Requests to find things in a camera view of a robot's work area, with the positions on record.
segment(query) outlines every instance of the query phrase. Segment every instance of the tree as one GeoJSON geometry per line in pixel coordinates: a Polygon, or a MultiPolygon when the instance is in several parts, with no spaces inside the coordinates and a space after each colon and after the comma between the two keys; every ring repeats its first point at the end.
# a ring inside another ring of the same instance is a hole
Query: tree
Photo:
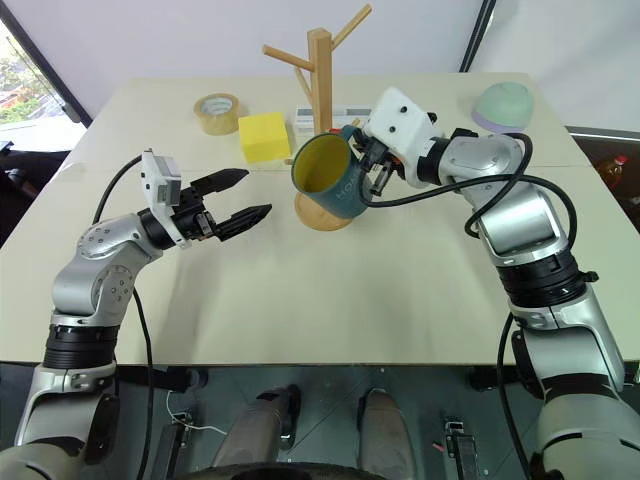
{"type": "Polygon", "coordinates": [[[8,57],[0,58],[0,90],[15,90],[19,96],[17,103],[0,107],[0,123],[27,120],[40,107],[42,98],[52,90],[46,82],[23,51],[12,50],[8,57]]]}

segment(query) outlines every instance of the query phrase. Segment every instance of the window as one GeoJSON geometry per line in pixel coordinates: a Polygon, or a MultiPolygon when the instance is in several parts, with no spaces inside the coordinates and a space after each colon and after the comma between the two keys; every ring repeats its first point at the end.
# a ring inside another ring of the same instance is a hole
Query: window
{"type": "Polygon", "coordinates": [[[73,123],[64,101],[0,22],[0,140],[15,149],[71,150],[85,127],[73,123]]]}

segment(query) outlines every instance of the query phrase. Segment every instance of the white wall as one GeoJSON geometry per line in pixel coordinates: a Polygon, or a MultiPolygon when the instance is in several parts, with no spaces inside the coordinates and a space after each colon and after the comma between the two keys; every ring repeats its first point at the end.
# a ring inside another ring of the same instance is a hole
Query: white wall
{"type": "Polygon", "coordinates": [[[567,125],[640,131],[640,1],[498,0],[472,71],[519,71],[567,125]]]}
{"type": "MultiPolygon", "coordinates": [[[[306,56],[366,0],[5,0],[90,115],[131,77],[286,75],[263,43],[306,56]]],[[[373,0],[335,73],[457,71],[480,0],[373,0]]]]}

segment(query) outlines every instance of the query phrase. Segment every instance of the black chair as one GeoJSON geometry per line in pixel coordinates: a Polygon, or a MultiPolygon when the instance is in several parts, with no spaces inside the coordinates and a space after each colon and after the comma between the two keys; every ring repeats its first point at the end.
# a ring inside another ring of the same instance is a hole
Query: black chair
{"type": "Polygon", "coordinates": [[[45,153],[4,150],[2,152],[0,155],[0,248],[27,212],[37,194],[58,171],[67,155],[69,155],[68,151],[45,153]]]}

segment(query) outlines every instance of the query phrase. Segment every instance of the white wire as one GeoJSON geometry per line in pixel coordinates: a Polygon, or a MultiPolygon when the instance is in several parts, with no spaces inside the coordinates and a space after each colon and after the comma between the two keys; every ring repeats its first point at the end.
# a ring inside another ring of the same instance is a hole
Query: white wire
{"type": "Polygon", "coordinates": [[[173,420],[176,423],[179,423],[181,425],[184,425],[185,427],[187,427],[188,429],[191,430],[213,430],[214,432],[218,432],[222,435],[227,435],[227,432],[225,432],[224,430],[218,428],[218,427],[214,427],[213,425],[204,425],[202,427],[196,427],[194,425],[189,425],[188,423],[184,423],[182,420],[180,420],[179,418],[176,417],[176,415],[171,411],[171,407],[169,407],[169,396],[173,393],[173,390],[168,390],[167,391],[167,398],[165,400],[165,405],[167,406],[167,413],[169,414],[169,416],[171,417],[171,420],[173,420]]]}

